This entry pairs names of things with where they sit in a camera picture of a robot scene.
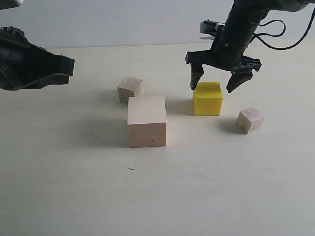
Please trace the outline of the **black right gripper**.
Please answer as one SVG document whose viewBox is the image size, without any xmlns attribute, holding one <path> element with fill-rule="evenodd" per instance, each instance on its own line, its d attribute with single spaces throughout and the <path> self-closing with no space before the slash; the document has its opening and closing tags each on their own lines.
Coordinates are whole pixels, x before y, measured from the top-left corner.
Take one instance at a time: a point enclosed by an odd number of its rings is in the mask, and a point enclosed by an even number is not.
<svg viewBox="0 0 315 236">
<path fill-rule="evenodd" d="M 185 63 L 190 64 L 190 88 L 195 90 L 203 76 L 203 65 L 208 65 L 225 71 L 235 72 L 231 75 L 226 89 L 232 93 L 238 86 L 253 77 L 252 70 L 259 71 L 262 64 L 259 59 L 244 55 L 251 37 L 212 36 L 210 49 L 203 51 L 188 51 Z"/>
</svg>

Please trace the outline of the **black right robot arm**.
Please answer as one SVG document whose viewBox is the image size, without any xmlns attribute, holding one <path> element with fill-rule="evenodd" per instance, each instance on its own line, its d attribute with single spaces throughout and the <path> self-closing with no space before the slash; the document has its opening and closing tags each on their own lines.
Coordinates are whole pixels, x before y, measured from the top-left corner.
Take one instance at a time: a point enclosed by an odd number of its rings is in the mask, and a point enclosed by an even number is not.
<svg viewBox="0 0 315 236">
<path fill-rule="evenodd" d="M 195 90 L 204 74 L 203 65 L 231 72 L 226 89 L 233 92 L 239 85 L 253 77 L 262 64 L 258 59 L 244 55 L 245 49 L 263 34 L 255 31 L 270 11 L 297 12 L 313 0 L 236 0 L 226 22 L 205 20 L 200 24 L 200 33 L 213 37 L 209 50 L 187 52 L 186 64 L 191 67 L 190 87 Z"/>
</svg>

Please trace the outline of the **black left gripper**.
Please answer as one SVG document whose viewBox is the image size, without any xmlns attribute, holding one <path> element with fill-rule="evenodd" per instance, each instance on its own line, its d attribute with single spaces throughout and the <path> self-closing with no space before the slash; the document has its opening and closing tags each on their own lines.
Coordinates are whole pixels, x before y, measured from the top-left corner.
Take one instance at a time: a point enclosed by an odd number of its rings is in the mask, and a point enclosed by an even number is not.
<svg viewBox="0 0 315 236">
<path fill-rule="evenodd" d="M 6 91 L 65 85 L 75 60 L 35 46 L 13 26 L 0 29 L 0 88 Z"/>
</svg>

